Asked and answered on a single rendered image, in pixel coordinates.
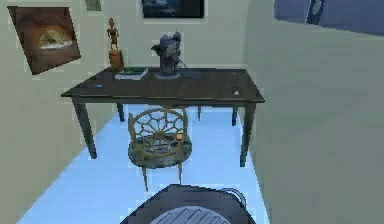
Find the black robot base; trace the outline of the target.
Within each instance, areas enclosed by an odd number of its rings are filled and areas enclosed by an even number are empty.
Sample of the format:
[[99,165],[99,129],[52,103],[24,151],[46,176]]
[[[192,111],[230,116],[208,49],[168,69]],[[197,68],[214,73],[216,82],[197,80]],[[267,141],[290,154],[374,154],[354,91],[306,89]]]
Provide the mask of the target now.
[[234,188],[171,184],[120,224],[256,224],[244,195]]

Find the dark wooden table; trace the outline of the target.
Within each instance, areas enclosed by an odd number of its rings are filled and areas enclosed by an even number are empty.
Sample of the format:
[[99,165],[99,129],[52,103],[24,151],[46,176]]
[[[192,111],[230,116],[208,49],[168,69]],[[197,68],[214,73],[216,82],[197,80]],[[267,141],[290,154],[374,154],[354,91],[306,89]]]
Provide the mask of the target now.
[[[246,163],[256,105],[264,101],[244,69],[184,68],[175,79],[158,79],[151,68],[140,80],[117,80],[105,69],[63,95],[72,100],[90,154],[97,157],[86,105],[88,103],[211,106],[244,109],[240,165]],[[101,88],[92,85],[102,84]]]

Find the tan wicker chair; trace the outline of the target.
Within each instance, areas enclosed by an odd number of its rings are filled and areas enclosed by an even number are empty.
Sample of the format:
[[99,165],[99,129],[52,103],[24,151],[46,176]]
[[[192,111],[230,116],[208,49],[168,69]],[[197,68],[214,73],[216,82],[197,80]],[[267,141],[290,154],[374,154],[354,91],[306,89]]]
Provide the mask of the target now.
[[131,138],[128,158],[141,168],[145,190],[148,190],[148,169],[177,166],[178,179],[182,182],[183,163],[192,154],[185,108],[159,107],[137,115],[130,113],[128,132]]

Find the dark grey bust sculpture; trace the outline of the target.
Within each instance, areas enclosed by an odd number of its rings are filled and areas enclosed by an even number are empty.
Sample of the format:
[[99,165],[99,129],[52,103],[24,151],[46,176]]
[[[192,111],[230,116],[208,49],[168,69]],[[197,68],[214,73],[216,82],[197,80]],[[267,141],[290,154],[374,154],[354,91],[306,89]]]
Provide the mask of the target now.
[[180,76],[178,64],[181,63],[181,34],[178,31],[172,36],[163,35],[160,42],[151,47],[159,57],[160,69],[155,74],[158,79],[174,79]]

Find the green book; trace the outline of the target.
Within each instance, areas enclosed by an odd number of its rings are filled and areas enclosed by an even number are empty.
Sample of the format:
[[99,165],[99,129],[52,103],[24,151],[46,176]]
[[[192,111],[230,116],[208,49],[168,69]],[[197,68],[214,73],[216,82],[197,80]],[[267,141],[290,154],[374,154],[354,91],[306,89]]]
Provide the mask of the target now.
[[114,78],[117,80],[140,80],[148,72],[147,68],[127,67],[118,72]]

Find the brown wooden figurine statue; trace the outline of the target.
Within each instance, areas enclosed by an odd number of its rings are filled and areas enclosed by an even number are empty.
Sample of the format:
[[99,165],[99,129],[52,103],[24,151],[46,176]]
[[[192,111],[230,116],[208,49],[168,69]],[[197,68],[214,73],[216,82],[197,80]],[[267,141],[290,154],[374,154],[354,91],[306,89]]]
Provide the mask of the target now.
[[110,39],[109,60],[113,70],[119,70],[124,67],[122,51],[118,47],[119,33],[115,27],[113,18],[108,20],[109,28],[107,29],[107,35]]

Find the dark framed picture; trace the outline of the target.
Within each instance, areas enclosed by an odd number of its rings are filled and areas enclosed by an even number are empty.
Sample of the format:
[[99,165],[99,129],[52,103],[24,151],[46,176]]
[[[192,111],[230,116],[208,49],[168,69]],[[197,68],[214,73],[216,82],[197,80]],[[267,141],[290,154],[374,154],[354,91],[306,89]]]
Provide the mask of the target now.
[[205,0],[141,0],[144,18],[203,18]]

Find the small grey framed picture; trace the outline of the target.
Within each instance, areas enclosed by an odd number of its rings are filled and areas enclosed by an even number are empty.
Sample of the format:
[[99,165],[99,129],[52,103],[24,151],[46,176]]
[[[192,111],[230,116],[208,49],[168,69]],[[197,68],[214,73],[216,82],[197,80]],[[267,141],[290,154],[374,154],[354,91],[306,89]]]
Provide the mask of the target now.
[[85,0],[87,11],[101,11],[100,0]]

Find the brown framed picture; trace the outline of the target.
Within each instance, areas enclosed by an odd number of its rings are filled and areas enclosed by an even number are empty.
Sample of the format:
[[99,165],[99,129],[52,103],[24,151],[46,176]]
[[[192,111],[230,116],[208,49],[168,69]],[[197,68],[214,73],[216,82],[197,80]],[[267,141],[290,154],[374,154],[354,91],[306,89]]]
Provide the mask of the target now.
[[33,75],[81,58],[68,7],[8,6]]

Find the blue window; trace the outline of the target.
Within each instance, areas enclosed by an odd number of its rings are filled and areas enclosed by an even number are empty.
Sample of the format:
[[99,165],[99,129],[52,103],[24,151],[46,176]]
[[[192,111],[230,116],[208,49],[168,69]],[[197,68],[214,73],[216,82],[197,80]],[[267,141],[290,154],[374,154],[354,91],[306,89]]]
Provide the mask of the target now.
[[275,0],[274,17],[384,37],[384,0]]

